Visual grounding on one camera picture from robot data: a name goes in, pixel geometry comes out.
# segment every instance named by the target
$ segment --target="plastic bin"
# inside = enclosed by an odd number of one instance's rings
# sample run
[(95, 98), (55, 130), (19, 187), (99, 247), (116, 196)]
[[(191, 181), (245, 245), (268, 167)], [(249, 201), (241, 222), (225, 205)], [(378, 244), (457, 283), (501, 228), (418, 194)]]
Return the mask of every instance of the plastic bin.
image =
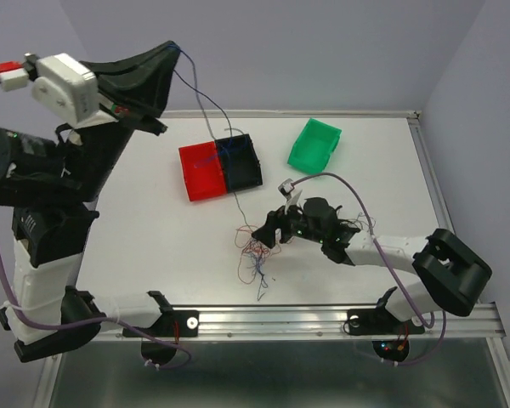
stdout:
[(180, 147), (179, 158), (190, 201), (205, 200), (227, 193), (214, 142)]
[(341, 129), (309, 119), (293, 145), (287, 163), (308, 174), (322, 172), (337, 148), (340, 133)]
[(215, 142), (228, 192), (251, 189), (263, 183), (261, 165), (249, 134)]

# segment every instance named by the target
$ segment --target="wall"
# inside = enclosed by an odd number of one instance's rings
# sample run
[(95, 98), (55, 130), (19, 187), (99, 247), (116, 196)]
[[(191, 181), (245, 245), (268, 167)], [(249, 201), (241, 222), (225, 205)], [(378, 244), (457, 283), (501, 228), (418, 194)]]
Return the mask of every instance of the wall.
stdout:
[[(92, 59), (173, 39), (225, 108), (372, 110), (420, 109), (484, 2), (60, 1)], [(179, 81), (169, 107), (197, 109)]]
[[(26, 52), (86, 56), (56, 0), (0, 0), (0, 62), (22, 60)], [(32, 100), (29, 89), (14, 93), (0, 90), (0, 126), (52, 137), (58, 124), (58, 119)], [(14, 258), (10, 226), (11, 211), (0, 209), (0, 241), (11, 277)], [(4, 300), (0, 287), (0, 305)], [(21, 364), (13, 342), (13, 335), (0, 326), (0, 408), (31, 406), (42, 367), (41, 361)]]
[(423, 110), (458, 234), (493, 268), (510, 355), (510, 0), (488, 0)]

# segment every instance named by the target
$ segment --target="dark gray floor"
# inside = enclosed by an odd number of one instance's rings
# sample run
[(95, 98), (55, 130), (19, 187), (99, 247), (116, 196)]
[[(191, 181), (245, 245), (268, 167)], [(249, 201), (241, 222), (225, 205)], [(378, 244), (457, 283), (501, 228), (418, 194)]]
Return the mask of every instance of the dark gray floor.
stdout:
[[(413, 341), (414, 354), (433, 341)], [(393, 368), (353, 342), (191, 344), (184, 369), (145, 368), (139, 343), (91, 343), (64, 356), (53, 408), (499, 408), (483, 339), (446, 340), (429, 361)], [(370, 351), (368, 342), (358, 350)]]

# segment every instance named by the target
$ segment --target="red connector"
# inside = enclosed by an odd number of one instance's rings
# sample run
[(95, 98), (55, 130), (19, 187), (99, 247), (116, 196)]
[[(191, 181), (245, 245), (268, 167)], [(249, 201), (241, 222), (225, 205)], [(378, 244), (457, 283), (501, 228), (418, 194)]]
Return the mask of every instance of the red connector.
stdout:
[(23, 65), (17, 61), (8, 61), (0, 64), (0, 74), (3, 72), (15, 71), (21, 69)]

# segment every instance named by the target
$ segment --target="white table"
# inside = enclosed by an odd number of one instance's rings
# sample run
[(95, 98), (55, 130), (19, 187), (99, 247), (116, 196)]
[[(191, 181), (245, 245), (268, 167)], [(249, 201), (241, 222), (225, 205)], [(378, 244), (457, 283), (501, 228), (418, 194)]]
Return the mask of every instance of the white table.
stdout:
[[(342, 136), (326, 171), (346, 178), (360, 193), (384, 235), (428, 235), (438, 226), (420, 159), (405, 118), (321, 119)], [(307, 118), (235, 118), (250, 133), (263, 186), (238, 194), (250, 224), (261, 225), (285, 203), (278, 185), (303, 175), (287, 165)], [(243, 219), (232, 195), (189, 202), (178, 147), (209, 140), (203, 119), (167, 119), (161, 137), (135, 133), (99, 198), (77, 287), (93, 294), (161, 291), (175, 305), (374, 303), (394, 281), (385, 269), (336, 265), (318, 245), (296, 239), (263, 267), (269, 288), (257, 301), (258, 280), (237, 274), (235, 230)], [(211, 119), (216, 137), (226, 121)], [(343, 205), (341, 218), (360, 207), (332, 178), (301, 184), (303, 197)], [(241, 273), (247, 279), (249, 269)], [(405, 281), (416, 277), (401, 274)]]

